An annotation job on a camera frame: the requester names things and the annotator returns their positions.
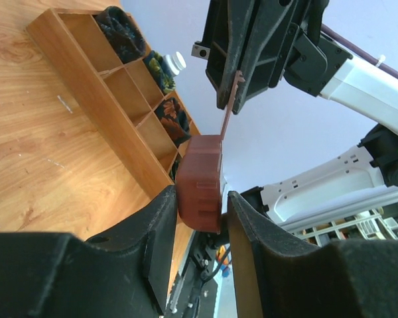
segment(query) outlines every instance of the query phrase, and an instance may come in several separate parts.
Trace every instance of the black cable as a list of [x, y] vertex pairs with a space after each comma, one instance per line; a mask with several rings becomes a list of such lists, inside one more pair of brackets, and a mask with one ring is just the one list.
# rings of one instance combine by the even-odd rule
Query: black cable
[[318, 46], [318, 41], [320, 40], [323, 13], [328, 4], [328, 0], [314, 0], [311, 3], [307, 35], [316, 46]]
[[201, 279], [197, 279], [190, 292], [188, 303], [192, 304], [192, 307], [187, 307], [184, 310], [182, 318], [196, 318], [199, 313], [200, 307], [200, 295], [202, 293], [202, 287], [204, 282]]
[[201, 275], [200, 278], [202, 279], [204, 284], [209, 282], [218, 273], [218, 271], [220, 270], [221, 266], [224, 263], [224, 260], [226, 260], [228, 254], [230, 253], [231, 250], [232, 250], [232, 247], [229, 246], [227, 248], [226, 252], [223, 254], [223, 257], [221, 257], [221, 260], [218, 262], [217, 268], [209, 276], [202, 277], [202, 275]]

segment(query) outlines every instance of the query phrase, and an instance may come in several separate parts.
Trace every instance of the wooden table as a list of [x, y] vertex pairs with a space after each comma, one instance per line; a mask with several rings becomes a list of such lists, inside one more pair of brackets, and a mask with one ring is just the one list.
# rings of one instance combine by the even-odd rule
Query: wooden table
[[[86, 239], [150, 202], [24, 31], [49, 7], [108, 5], [120, 6], [118, 0], [0, 1], [0, 231]], [[178, 224], [170, 282], [191, 233]]]

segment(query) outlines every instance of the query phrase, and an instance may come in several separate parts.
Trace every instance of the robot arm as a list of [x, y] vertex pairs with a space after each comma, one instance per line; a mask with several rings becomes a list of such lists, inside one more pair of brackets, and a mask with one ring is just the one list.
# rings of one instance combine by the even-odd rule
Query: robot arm
[[241, 70], [246, 82], [239, 86], [235, 114], [284, 76], [310, 95], [337, 101], [379, 123], [341, 156], [266, 185], [261, 196], [273, 220], [286, 221], [299, 211], [361, 189], [398, 186], [398, 76], [384, 72], [385, 64], [376, 67], [352, 55], [328, 36], [330, 29], [321, 24], [328, 1], [268, 0], [252, 13], [247, 3], [211, 1], [203, 40], [192, 51], [208, 60], [206, 74], [216, 88], [218, 108], [226, 104], [233, 70]]
[[335, 73], [320, 96], [381, 125], [359, 146], [339, 157], [288, 180], [266, 185], [261, 196], [269, 206], [269, 216], [277, 223], [348, 193], [382, 185], [398, 186], [398, 79], [354, 56]]

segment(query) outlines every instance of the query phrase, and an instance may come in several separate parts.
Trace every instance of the white wall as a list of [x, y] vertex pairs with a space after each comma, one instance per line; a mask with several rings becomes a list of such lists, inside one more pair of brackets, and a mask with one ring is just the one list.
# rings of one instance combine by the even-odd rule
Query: white wall
[[[206, 61], [190, 56], [202, 38], [209, 1], [121, 0], [151, 46], [176, 50], [187, 69], [177, 90], [203, 134], [219, 133], [223, 112], [205, 76]], [[398, 0], [331, 0], [324, 23], [398, 69]], [[232, 116], [224, 142], [224, 173], [237, 191], [289, 178], [357, 144], [371, 120], [333, 102], [316, 99], [282, 81]]]

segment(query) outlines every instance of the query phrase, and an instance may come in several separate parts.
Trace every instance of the wood grain surface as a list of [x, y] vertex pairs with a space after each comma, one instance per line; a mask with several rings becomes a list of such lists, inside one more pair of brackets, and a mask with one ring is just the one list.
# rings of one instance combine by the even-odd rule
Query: wood grain surface
[[[49, 7], [110, 0], [0, 1], [0, 231], [86, 239], [150, 200], [25, 33]], [[171, 281], [191, 230], [177, 225]]]
[[[70, 15], [69, 18], [64, 15], [63, 21], [61, 18], [55, 10], [47, 10], [28, 25], [27, 32], [137, 183], [150, 199], [156, 197], [172, 184], [159, 160], [171, 151], [168, 147], [176, 150], [174, 143], [156, 117], [155, 124], [145, 124], [140, 128], [140, 134], [131, 122], [124, 109], [143, 103], [150, 112], [152, 110], [127, 70], [122, 69], [106, 79], [108, 83], [115, 84], [115, 81], [108, 79], [125, 74], [125, 77], [117, 77], [116, 82], [122, 84], [117, 86], [106, 85], [97, 73], [106, 68], [112, 70], [118, 67], [116, 62], [121, 61], [94, 18], [78, 14]], [[102, 46], [107, 47], [107, 50], [100, 50]], [[124, 93], [130, 98], [121, 100]], [[118, 99], [127, 104], [122, 107]]]

